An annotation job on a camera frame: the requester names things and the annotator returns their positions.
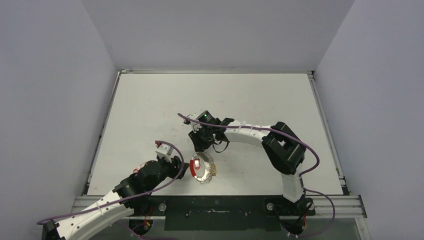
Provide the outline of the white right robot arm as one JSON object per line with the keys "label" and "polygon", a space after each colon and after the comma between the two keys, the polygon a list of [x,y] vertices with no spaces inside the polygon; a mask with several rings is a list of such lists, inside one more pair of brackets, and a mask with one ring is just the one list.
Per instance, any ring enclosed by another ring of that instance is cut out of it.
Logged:
{"label": "white right robot arm", "polygon": [[305,159],[306,148],[284,122],[253,125],[228,117],[220,120],[205,110],[198,116],[184,116],[183,123],[192,128],[188,136],[196,152],[231,142],[262,148],[271,165],[282,175],[284,211],[294,215],[302,209],[305,191],[298,168]]}

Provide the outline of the red key tag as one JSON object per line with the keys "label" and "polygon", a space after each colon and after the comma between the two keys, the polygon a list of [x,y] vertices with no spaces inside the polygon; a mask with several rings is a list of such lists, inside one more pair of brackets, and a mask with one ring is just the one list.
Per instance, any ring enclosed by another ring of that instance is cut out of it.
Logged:
{"label": "red key tag", "polygon": [[195,170],[199,170],[200,168],[201,168],[201,162],[200,162],[200,160],[199,159],[195,159],[194,161],[193,161],[193,165],[194,165],[194,169]]}

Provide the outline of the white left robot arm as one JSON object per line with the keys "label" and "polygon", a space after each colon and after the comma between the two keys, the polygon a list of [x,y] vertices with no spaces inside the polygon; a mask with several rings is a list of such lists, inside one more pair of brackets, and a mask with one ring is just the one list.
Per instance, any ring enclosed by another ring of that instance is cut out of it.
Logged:
{"label": "white left robot arm", "polygon": [[178,156],[147,161],[106,195],[80,212],[47,220],[42,225],[43,240],[88,240],[120,219],[144,215],[153,209],[150,195],[162,189],[166,178],[184,176],[188,164]]}

